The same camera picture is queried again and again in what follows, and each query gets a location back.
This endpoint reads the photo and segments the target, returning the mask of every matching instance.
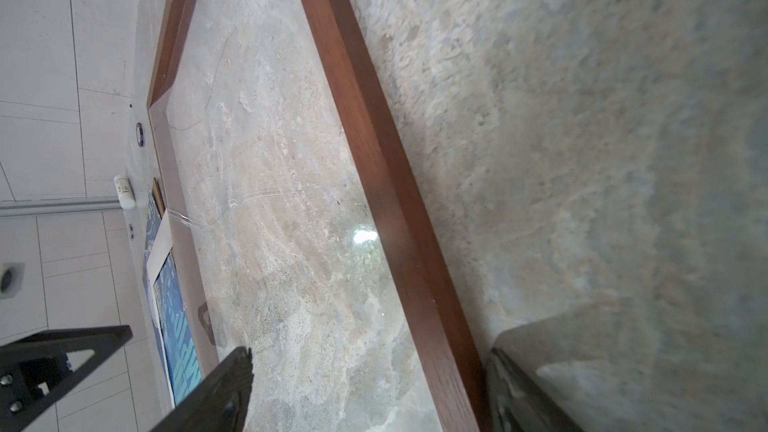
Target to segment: white bottle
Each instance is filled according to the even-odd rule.
[[[118,190],[118,200],[120,201],[120,207],[124,208],[125,210],[131,210],[136,206],[134,191],[130,189],[130,182],[127,178],[116,176],[114,178],[114,187]]]

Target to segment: bright light spot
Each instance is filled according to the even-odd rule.
[[[372,242],[379,238],[379,233],[375,230],[359,230],[355,232],[352,240],[355,244],[363,244],[365,242]]]

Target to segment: wooden frame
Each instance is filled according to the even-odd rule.
[[[176,78],[196,0],[168,0],[149,104]],[[350,0],[301,0],[447,432],[490,429],[485,370]]]

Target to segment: brown wooden strip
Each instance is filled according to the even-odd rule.
[[[152,107],[176,80],[196,2],[197,0],[165,0],[165,13],[158,39],[158,52],[154,58],[147,108]]]
[[[444,430],[488,430],[485,371],[350,0],[301,0]]]

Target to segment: gray stone surface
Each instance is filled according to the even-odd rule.
[[[768,0],[351,1],[481,354],[768,427]],[[299,0],[199,0],[168,117],[249,430],[437,430]]]

